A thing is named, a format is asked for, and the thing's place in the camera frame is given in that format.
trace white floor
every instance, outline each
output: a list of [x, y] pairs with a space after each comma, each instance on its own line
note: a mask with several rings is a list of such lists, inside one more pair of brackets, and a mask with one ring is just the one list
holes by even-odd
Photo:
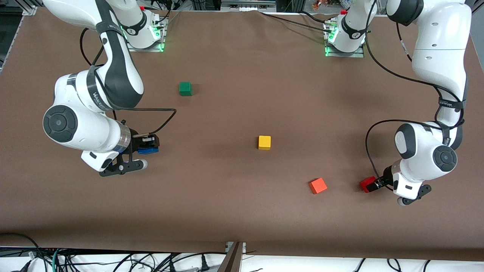
[[[138, 260], [146, 254], [133, 256]], [[73, 258], [74, 263], [81, 262], [119, 262], [126, 255], [84, 255]], [[153, 255], [156, 264], [168, 256], [168, 254]], [[207, 255], [207, 264], [212, 267], [222, 263], [223, 255]], [[0, 272], [19, 271], [29, 257], [2, 257], [0, 258]], [[147, 265], [152, 266], [151, 257], [144, 259]], [[285, 257], [285, 256], [251, 256], [243, 257], [241, 272], [353, 272], [358, 266], [359, 258], [326, 258], [326, 257]], [[423, 271], [425, 260], [399, 259], [403, 272]], [[128, 272], [131, 262], [127, 261], [119, 267], [117, 272]], [[116, 264], [109, 265], [77, 265], [81, 272], [112, 272]], [[187, 258], [175, 263], [178, 272], [196, 271], [201, 267], [200, 256]], [[367, 259], [362, 265], [360, 272], [393, 272], [386, 262], [386, 259]], [[484, 272], [484, 262], [462, 262], [462, 261], [431, 261], [427, 266], [427, 272]], [[30, 265], [28, 272], [45, 272], [45, 267], [40, 259], [36, 259]], [[138, 265], [133, 272], [150, 272], [150, 268]]]

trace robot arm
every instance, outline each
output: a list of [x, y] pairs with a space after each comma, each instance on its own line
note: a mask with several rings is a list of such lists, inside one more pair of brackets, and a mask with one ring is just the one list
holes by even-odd
[[[339, 15], [338, 32], [329, 42], [343, 52], [356, 50], [364, 42], [366, 20], [369, 17], [371, 21], [376, 12], [371, 10], [372, 3], [372, 0], [355, 1], [346, 15]], [[446, 175], [457, 164], [454, 150], [462, 141], [467, 89], [464, 52], [471, 10], [463, 0], [389, 0], [387, 13], [397, 23], [418, 26], [413, 71], [441, 87], [435, 121], [426, 122], [440, 129], [414, 123], [400, 126], [395, 145], [402, 159], [386, 168], [381, 180], [371, 177], [361, 182], [366, 192], [392, 185], [393, 192], [400, 196], [398, 202], [408, 205], [431, 189], [428, 185], [423, 188], [424, 181]]]
[[[125, 21], [130, 16], [145, 18], [137, 6], [129, 5], [133, 2], [128, 1], [125, 10], [119, 12]], [[52, 140], [83, 150], [81, 158], [95, 170], [103, 171], [133, 145], [131, 134], [134, 132], [105, 112], [135, 107], [144, 92], [141, 77], [131, 59], [117, 14], [106, 0], [44, 0], [44, 4], [59, 19], [96, 30], [103, 43], [106, 64], [59, 78], [54, 104], [44, 115], [44, 131]], [[136, 35], [131, 39], [146, 40]]]

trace brown tabletop surface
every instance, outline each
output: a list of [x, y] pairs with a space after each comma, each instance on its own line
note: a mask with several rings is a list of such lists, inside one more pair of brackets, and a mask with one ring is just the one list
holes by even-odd
[[[371, 28], [375, 56], [415, 77], [395, 24], [377, 17]], [[146, 170], [101, 178], [80, 151], [42, 129], [57, 78], [88, 69], [81, 30], [39, 8], [25, 17], [0, 74], [1, 231], [44, 247], [188, 252], [245, 241], [257, 254], [484, 260], [484, 79], [471, 40], [457, 168], [401, 207], [386, 189], [358, 188], [373, 175], [364, 137], [383, 119], [433, 119], [435, 91], [369, 56], [325, 57], [320, 32], [258, 12], [182, 12], [165, 52], [132, 54], [145, 86], [138, 107], [178, 113], [158, 133], [160, 152], [142, 157]], [[412, 51], [417, 28], [402, 27], [402, 35]], [[100, 44], [86, 34], [89, 58]], [[181, 81], [193, 84], [194, 96], [178, 94]], [[139, 132], [168, 115], [118, 112]], [[380, 172], [399, 159], [399, 125], [370, 136]], [[270, 151], [257, 150], [258, 135], [272, 136]], [[308, 183], [319, 177], [328, 189], [313, 195]]]

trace orange-red block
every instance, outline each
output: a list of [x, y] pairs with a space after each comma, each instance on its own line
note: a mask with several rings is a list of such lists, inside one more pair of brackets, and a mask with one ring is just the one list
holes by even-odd
[[311, 188], [311, 191], [313, 191], [313, 194], [319, 194], [322, 191], [328, 189], [328, 186], [326, 186], [326, 183], [324, 182], [323, 178], [319, 178], [309, 183], [309, 188]]

